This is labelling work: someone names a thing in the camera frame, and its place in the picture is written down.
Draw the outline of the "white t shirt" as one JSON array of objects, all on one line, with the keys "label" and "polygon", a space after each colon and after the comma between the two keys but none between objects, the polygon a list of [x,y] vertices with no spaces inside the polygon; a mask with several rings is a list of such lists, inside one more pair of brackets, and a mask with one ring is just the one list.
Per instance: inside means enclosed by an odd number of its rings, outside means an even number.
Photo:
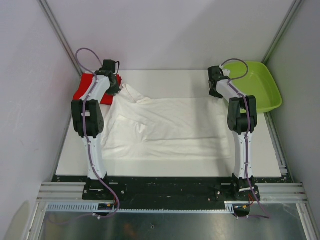
[{"label": "white t shirt", "polygon": [[223,100],[159,98],[128,84],[104,116],[102,156],[114,161],[224,160],[231,156]]}]

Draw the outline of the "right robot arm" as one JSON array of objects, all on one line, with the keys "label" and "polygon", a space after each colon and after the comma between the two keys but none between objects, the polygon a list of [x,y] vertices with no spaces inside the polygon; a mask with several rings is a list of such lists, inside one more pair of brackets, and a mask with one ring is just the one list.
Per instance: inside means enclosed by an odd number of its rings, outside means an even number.
[{"label": "right robot arm", "polygon": [[239,90],[222,66],[211,66],[208,71],[209,95],[228,102],[227,126],[232,132],[235,149],[235,165],[232,174],[234,184],[231,196],[242,201],[253,188],[252,137],[258,124],[257,102],[253,95]]}]

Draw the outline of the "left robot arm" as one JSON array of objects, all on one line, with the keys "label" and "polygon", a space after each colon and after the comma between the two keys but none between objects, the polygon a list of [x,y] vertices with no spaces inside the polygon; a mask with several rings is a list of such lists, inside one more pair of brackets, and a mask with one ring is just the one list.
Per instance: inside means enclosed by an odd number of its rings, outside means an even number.
[{"label": "left robot arm", "polygon": [[120,92],[119,67],[119,61],[106,59],[99,70],[84,73],[71,102],[73,128],[84,143],[92,181],[102,181],[108,175],[100,143],[105,127],[101,105],[111,106]]}]

